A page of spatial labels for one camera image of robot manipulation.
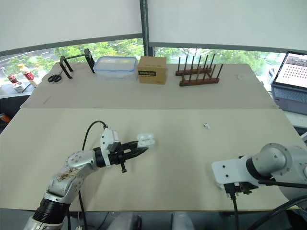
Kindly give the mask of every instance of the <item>beige tabletop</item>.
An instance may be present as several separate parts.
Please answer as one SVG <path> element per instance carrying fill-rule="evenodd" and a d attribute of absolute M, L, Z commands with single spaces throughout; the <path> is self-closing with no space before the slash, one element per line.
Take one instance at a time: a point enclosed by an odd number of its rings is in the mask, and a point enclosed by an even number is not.
<path fill-rule="evenodd" d="M 82 187 L 88 211 L 233 210 L 215 184 L 214 161 L 254 155 L 267 143 L 306 148 L 279 109 L 21 109 L 0 135 L 0 207 L 36 209 L 53 174 L 82 147 L 88 126 L 107 122 L 121 142 L 153 132 L 157 145 L 119 166 L 100 169 Z M 86 149 L 99 146 L 100 124 Z M 273 209 L 278 187 L 237 198 L 239 210 Z M 77 199 L 72 211 L 80 210 Z"/>
<path fill-rule="evenodd" d="M 218 84 L 187 87 L 179 86 L 181 77 L 175 76 L 176 64 L 167 65 L 165 85 L 105 81 L 101 75 L 93 74 L 86 63 L 71 66 L 73 79 L 62 73 L 61 83 L 50 84 L 48 77 L 60 72 L 56 64 L 22 108 L 278 108 L 247 64 L 225 64 Z"/>

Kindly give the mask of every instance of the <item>white roller shade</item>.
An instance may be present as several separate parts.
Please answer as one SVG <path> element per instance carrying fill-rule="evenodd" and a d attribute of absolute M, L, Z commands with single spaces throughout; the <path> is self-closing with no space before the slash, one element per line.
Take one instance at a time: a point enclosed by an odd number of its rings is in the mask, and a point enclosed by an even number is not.
<path fill-rule="evenodd" d="M 1 0 L 0 52 L 142 33 L 139 0 Z"/>
<path fill-rule="evenodd" d="M 148 0 L 148 23 L 150 46 L 307 50 L 307 0 Z"/>

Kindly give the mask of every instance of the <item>robotic arm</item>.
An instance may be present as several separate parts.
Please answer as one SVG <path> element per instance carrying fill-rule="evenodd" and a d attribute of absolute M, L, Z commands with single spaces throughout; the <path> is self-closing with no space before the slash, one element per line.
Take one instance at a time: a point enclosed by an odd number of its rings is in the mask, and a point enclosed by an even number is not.
<path fill-rule="evenodd" d="M 70 155 L 64 166 L 50 180 L 44 198 L 24 230 L 60 230 L 71 203 L 86 177 L 102 167 L 120 164 L 125 173 L 125 161 L 144 153 L 148 147 L 139 147 L 138 141 L 121 144 L 116 131 L 105 128 L 101 147 L 78 151 Z"/>
<path fill-rule="evenodd" d="M 251 193 L 251 189 L 262 184 L 280 182 L 288 183 L 288 187 L 279 188 L 289 200 L 307 195 L 305 188 L 291 187 L 294 183 L 307 184 L 307 151 L 300 146 L 270 143 L 253 157 L 217 161 L 212 168 L 219 184 L 239 183 L 236 191 L 244 194 Z M 307 202 L 298 206 L 306 210 Z"/>

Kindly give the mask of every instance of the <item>laptop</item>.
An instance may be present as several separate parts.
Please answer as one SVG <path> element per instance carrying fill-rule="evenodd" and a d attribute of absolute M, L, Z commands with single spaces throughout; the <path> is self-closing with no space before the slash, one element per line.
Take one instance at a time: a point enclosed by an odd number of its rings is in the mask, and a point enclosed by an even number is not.
<path fill-rule="evenodd" d="M 286 53 L 272 82 L 272 94 L 281 109 L 307 115 L 307 54 Z"/>

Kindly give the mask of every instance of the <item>cardboard box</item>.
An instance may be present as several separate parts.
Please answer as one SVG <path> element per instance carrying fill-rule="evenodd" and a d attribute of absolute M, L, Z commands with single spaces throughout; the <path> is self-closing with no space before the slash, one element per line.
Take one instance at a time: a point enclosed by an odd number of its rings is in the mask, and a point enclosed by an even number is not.
<path fill-rule="evenodd" d="M 141 57 L 138 64 L 140 83 L 165 84 L 166 58 Z"/>

